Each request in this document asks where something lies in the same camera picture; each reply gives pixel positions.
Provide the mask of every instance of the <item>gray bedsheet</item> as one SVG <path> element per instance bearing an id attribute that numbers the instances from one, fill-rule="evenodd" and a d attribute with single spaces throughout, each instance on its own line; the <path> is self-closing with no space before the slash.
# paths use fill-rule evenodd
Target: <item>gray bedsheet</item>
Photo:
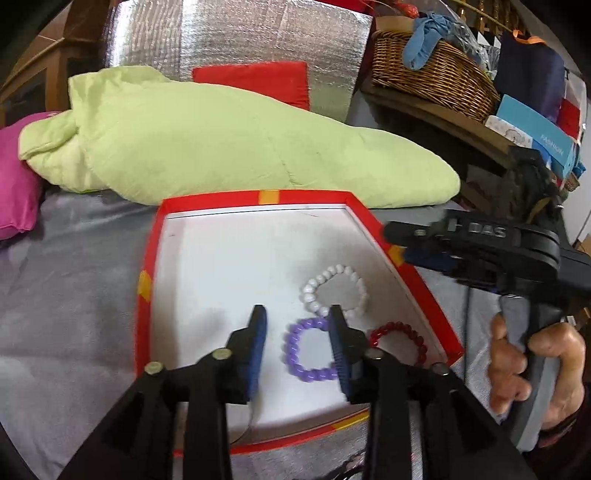
<path id="1" fill-rule="evenodd" d="M 440 211 L 376 215 L 426 223 Z M 133 381 L 135 288 L 153 216 L 153 207 L 109 191 L 52 190 L 35 230 L 0 249 L 0 421 L 41 480 L 59 475 Z M 464 288 L 421 275 L 462 338 Z M 469 385 L 484 402 L 488 321 L 498 307 L 495 296 L 478 291 L 473 305 Z M 456 369 L 461 373 L 461 361 Z M 359 424 L 301 446 L 237 456 L 235 478 L 320 478 L 364 440 Z"/>

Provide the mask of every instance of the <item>screw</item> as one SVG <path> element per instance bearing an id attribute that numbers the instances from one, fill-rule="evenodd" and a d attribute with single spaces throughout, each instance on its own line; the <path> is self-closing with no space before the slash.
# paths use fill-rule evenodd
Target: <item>screw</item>
<path id="1" fill-rule="evenodd" d="M 148 375 L 158 375 L 162 370 L 164 370 L 164 365 L 160 362 L 150 362 L 144 367 L 144 372 Z"/>
<path id="2" fill-rule="evenodd" d="M 384 357 L 384 351 L 381 348 L 368 348 L 365 356 L 370 360 L 381 360 Z"/>
<path id="3" fill-rule="evenodd" d="M 226 360 L 232 356 L 229 348 L 218 348 L 212 352 L 212 357 L 216 360 Z"/>
<path id="4" fill-rule="evenodd" d="M 431 370 L 433 370 L 433 372 L 437 375 L 442 376 L 445 376 L 449 373 L 449 367 L 441 362 L 431 365 Z"/>

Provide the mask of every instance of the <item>light green comforter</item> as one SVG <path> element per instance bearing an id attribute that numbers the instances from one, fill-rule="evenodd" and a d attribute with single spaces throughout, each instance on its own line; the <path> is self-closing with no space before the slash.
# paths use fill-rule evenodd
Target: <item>light green comforter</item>
<path id="1" fill-rule="evenodd" d="M 445 202 L 460 186 L 405 138 L 151 67 L 72 77 L 70 99 L 72 110 L 22 131 L 20 157 L 74 192 L 109 188 L 157 205 L 227 190 L 349 190 L 367 207 L 400 207 Z"/>

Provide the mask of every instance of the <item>purple bead bracelet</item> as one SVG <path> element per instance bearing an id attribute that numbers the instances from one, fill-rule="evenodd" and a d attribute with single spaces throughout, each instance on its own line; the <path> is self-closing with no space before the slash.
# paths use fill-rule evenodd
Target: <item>purple bead bracelet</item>
<path id="1" fill-rule="evenodd" d="M 318 330 L 327 332 L 329 324 L 326 319 L 316 317 L 313 319 L 302 319 L 290 325 L 288 333 L 285 334 L 285 344 L 283 345 L 285 356 L 283 361 L 287 365 L 289 373 L 302 380 L 302 382 L 335 380 L 337 373 L 334 364 L 330 364 L 329 368 L 313 368 L 312 370 L 306 370 L 300 365 L 298 358 L 300 335 L 304 330 L 311 328 L 318 328 Z"/>

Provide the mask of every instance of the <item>wooden shelf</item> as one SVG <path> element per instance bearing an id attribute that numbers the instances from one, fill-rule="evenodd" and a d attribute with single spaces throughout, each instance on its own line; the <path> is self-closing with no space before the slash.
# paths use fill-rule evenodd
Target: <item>wooden shelf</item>
<path id="1" fill-rule="evenodd" d="M 364 81 L 361 91 L 373 103 L 412 116 L 461 140 L 503 169 L 512 166 L 509 146 L 513 143 L 466 115 L 393 88 L 374 85 L 371 77 Z"/>

